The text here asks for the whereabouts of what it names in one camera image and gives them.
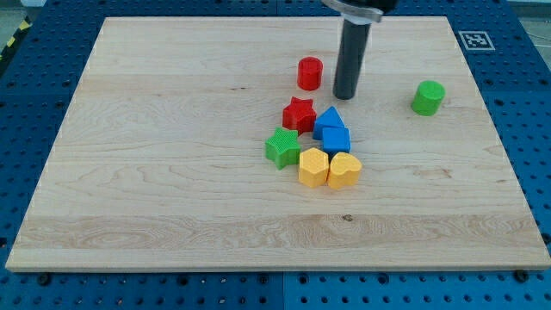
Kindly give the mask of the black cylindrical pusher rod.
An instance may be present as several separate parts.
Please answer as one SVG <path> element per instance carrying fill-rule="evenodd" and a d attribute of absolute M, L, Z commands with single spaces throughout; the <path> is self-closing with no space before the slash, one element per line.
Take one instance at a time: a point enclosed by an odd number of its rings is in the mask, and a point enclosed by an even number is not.
<path fill-rule="evenodd" d="M 333 95 L 340 100 L 356 94 L 370 25 L 358 25 L 344 19 L 333 84 Z"/>

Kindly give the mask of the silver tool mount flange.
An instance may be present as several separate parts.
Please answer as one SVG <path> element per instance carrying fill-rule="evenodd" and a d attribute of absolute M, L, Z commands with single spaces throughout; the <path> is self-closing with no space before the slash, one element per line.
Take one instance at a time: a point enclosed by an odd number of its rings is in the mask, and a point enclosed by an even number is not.
<path fill-rule="evenodd" d="M 322 0 L 322 4 L 336 10 L 352 23 L 380 22 L 397 6 L 397 0 Z"/>

